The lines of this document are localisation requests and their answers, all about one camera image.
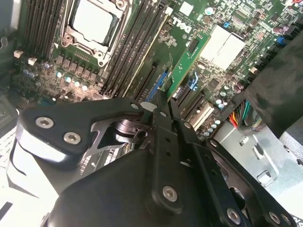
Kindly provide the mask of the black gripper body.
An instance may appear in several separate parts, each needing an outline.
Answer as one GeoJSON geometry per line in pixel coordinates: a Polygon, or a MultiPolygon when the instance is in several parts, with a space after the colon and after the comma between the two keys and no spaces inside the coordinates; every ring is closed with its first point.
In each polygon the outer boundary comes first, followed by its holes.
{"type": "Polygon", "coordinates": [[[174,214],[152,199],[152,156],[133,151],[66,188],[48,219],[50,227],[219,227],[192,168],[165,156],[175,179],[182,212],[174,214]]]}

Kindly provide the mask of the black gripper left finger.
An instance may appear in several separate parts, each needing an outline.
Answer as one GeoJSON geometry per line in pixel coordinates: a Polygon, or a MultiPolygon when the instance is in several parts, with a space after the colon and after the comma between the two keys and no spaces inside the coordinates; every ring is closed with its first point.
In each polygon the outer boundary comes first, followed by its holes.
{"type": "Polygon", "coordinates": [[[17,123],[17,141],[26,152],[63,170],[76,169],[81,160],[119,145],[152,156],[151,197],[174,214],[182,212],[175,179],[165,156],[178,157],[178,137],[172,129],[169,101],[157,92],[156,108],[144,109],[129,98],[39,106],[25,110],[17,123]]]}

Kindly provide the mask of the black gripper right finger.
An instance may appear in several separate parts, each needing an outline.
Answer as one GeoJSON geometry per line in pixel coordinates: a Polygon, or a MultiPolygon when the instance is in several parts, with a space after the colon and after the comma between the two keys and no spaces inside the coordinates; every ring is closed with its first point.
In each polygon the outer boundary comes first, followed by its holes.
{"type": "Polygon", "coordinates": [[[202,185],[202,201],[214,227],[295,227],[293,217],[216,140],[201,142],[181,119],[173,98],[169,110],[184,151],[202,185]]]}

